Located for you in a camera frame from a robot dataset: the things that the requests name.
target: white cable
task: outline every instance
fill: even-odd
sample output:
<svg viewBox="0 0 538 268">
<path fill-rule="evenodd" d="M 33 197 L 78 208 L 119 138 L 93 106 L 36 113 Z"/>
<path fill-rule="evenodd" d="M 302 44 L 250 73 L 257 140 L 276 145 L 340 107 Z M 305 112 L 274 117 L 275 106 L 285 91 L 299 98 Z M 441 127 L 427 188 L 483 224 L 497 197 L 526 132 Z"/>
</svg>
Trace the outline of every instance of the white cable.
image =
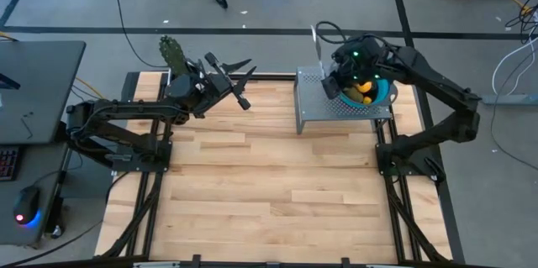
<svg viewBox="0 0 538 268">
<path fill-rule="evenodd" d="M 534 15 L 535 19 L 538 19 L 538 14 L 535 13 Z M 507 95 L 510 95 L 512 92 L 515 91 L 515 89 L 517 88 L 518 84 L 520 83 L 520 77 L 521 75 L 523 75 L 527 70 L 529 70 L 529 68 L 535 63 L 535 53 L 534 53 L 534 43 L 535 41 L 538 39 L 538 38 L 535 38 L 535 39 L 531 39 L 531 35 L 534 33 L 536 29 L 536 26 L 530 31 L 530 34 L 529 34 L 529 42 L 526 44 L 526 45 L 523 45 L 521 47 L 519 47 L 517 50 L 514 50 L 513 52 L 511 52 L 510 54 L 506 55 L 497 65 L 497 67 L 495 67 L 495 71 L 493 71 L 493 76 L 491 78 L 491 87 L 493 89 L 493 92 L 495 92 L 495 95 L 497 95 L 497 89 L 495 88 L 495 77 L 497 75 L 497 71 L 498 69 L 500 68 L 500 66 L 503 64 L 503 62 L 508 59 L 511 55 L 519 52 L 520 50 L 526 48 L 527 46 L 530 45 L 531 49 L 532 49 L 532 61 L 530 62 L 530 64 L 517 76 L 516 80 L 515 80 L 515 85 L 514 85 L 514 88 L 512 88 L 512 90 L 507 93 Z"/>
<path fill-rule="evenodd" d="M 530 34 L 529 34 L 529 41 L 531 41 L 531 35 L 535 32 L 535 29 L 536 27 L 534 27 L 531 31 L 530 31 Z M 515 91 L 515 89 L 518 87 L 518 85 L 520 84 L 520 77 L 521 75 L 525 74 L 525 72 L 527 70 L 529 70 L 529 68 L 535 63 L 535 46 L 533 44 L 530 45 L 530 49 L 532 50 L 532 61 L 530 62 L 530 64 L 515 78 L 515 84 L 514 84 L 514 88 L 512 88 L 512 90 L 510 90 L 510 92 L 508 92 L 506 95 L 511 95 L 512 92 Z"/>
</svg>

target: black desk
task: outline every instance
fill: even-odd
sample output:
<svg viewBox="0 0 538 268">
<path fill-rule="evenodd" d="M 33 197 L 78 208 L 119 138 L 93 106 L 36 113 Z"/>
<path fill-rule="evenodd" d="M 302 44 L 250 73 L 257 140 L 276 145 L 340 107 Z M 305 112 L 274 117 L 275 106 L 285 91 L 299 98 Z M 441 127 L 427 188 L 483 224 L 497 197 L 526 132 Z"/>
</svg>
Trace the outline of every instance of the black desk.
<svg viewBox="0 0 538 268">
<path fill-rule="evenodd" d="M 0 145 L 51 142 L 85 47 L 82 41 L 0 44 L 0 72 L 20 84 L 0 90 Z"/>
<path fill-rule="evenodd" d="M 0 145 L 23 145 L 14 181 L 0 181 L 0 244 L 37 243 L 58 200 L 60 172 L 38 183 L 39 214 L 25 227 L 13 219 L 19 191 L 41 176 L 65 170 L 70 153 L 67 143 L 56 143 L 61 115 L 86 44 L 81 41 L 2 42 L 0 72 L 20 83 L 19 90 L 0 90 Z M 25 118 L 33 136 L 19 127 Z"/>
</svg>

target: perforated metal tray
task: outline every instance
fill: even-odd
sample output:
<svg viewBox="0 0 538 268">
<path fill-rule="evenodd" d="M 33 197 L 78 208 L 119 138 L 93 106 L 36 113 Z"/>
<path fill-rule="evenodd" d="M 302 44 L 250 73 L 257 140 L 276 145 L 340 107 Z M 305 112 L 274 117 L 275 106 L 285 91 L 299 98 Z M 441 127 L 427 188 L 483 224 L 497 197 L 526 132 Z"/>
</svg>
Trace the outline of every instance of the perforated metal tray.
<svg viewBox="0 0 538 268">
<path fill-rule="evenodd" d="M 297 134 L 307 121 L 344 121 L 390 118 L 388 107 L 353 108 L 339 98 L 329 100 L 321 86 L 321 70 L 316 66 L 298 67 L 293 94 Z"/>
</svg>

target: gray floor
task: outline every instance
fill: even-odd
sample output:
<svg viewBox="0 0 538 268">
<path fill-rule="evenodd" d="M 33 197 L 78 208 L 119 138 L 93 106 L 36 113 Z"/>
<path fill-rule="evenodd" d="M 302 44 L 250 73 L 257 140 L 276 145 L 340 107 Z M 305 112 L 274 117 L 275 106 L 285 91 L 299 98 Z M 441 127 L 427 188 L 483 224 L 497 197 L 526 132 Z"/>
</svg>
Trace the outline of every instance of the gray floor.
<svg viewBox="0 0 538 268">
<path fill-rule="evenodd" d="M 10 0 L 0 0 L 0 11 Z M 332 20 L 344 29 L 400 30 L 394 0 L 229 0 L 224 11 L 212 0 L 121 0 L 126 26 L 133 28 L 259 28 L 307 29 L 319 20 Z M 510 0 L 404 0 L 411 29 L 417 32 L 513 33 L 504 22 L 517 15 Z M 115 0 L 20 0 L 8 26 L 118 27 Z M 128 71 L 147 70 L 130 51 L 121 34 L 17 34 L 22 40 L 84 40 L 87 50 L 78 76 L 105 96 L 119 97 Z M 222 61 L 252 58 L 260 71 L 294 71 L 315 63 L 314 47 L 305 36 L 176 35 L 193 58 L 213 51 Z M 159 35 L 132 35 L 134 47 L 147 61 L 162 63 Z M 391 42 L 402 44 L 401 39 Z M 416 47 L 430 64 L 452 80 L 478 93 L 491 93 L 491 75 L 498 61 L 519 41 L 416 39 Z M 334 46 L 324 45 L 324 59 Z M 508 61 L 499 73 L 507 76 L 518 61 Z M 533 92 L 536 67 L 522 76 L 518 92 Z M 71 96 L 69 102 L 76 102 Z M 430 99 L 435 121 L 450 111 Z M 481 106 L 480 132 L 471 143 L 441 146 L 456 221 L 469 264 L 534 267 L 538 245 L 538 172 L 497 150 L 489 125 L 493 111 Z M 530 162 L 538 129 L 533 108 L 499 108 L 495 133 L 506 149 Z M 109 172 L 85 160 L 73 173 L 64 195 L 69 197 L 69 223 L 64 237 L 47 241 L 41 250 L 0 247 L 0 264 L 23 259 L 62 243 L 103 216 L 103 196 Z M 42 261 L 84 259 L 92 256 L 98 229 L 74 245 Z"/>
</svg>

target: wooden tabletop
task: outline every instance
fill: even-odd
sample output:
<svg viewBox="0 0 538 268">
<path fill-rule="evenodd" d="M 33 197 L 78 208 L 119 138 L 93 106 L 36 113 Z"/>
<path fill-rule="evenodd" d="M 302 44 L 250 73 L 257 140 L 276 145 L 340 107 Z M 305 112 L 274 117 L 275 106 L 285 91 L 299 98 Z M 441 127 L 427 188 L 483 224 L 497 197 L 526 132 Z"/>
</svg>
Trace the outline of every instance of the wooden tabletop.
<svg viewBox="0 0 538 268">
<path fill-rule="evenodd" d="M 140 73 L 134 99 L 155 100 L 160 80 L 160 72 Z M 297 135 L 292 81 L 249 81 L 245 97 L 248 111 L 227 97 L 205 119 L 173 128 L 150 258 L 396 263 L 370 122 L 311 122 Z M 398 86 L 393 108 L 400 134 L 422 130 L 412 87 Z M 143 134 L 150 124 L 130 121 L 128 129 Z M 139 180 L 132 173 L 111 192 L 96 254 L 132 218 Z M 417 224 L 450 258 L 434 183 L 410 176 L 408 184 Z M 400 224 L 410 258 L 408 232 Z"/>
</svg>

